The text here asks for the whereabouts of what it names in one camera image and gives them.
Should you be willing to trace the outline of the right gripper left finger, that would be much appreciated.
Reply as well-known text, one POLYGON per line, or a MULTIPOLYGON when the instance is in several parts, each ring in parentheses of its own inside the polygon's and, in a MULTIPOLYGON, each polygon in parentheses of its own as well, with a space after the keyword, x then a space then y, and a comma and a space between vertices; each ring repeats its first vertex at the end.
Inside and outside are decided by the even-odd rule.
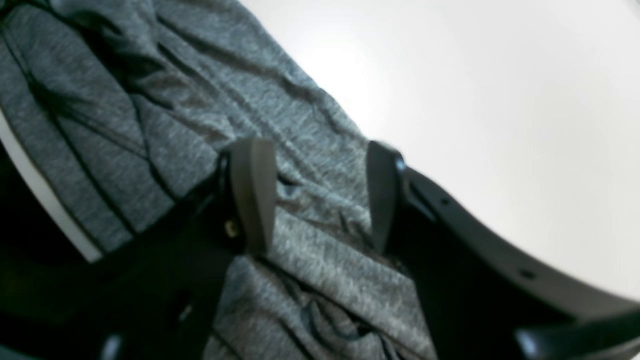
POLYGON ((225 148, 213 175, 95 262, 1 158, 1 346, 6 358, 199 360, 228 268, 274 239, 275 143, 225 148))

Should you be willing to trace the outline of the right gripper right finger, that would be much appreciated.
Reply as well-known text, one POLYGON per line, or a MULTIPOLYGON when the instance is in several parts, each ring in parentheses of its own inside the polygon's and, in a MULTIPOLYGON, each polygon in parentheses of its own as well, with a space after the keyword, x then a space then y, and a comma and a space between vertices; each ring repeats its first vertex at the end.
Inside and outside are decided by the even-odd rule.
POLYGON ((639 303, 525 253, 381 141, 366 151, 375 250, 413 281, 440 360, 631 360, 639 303))

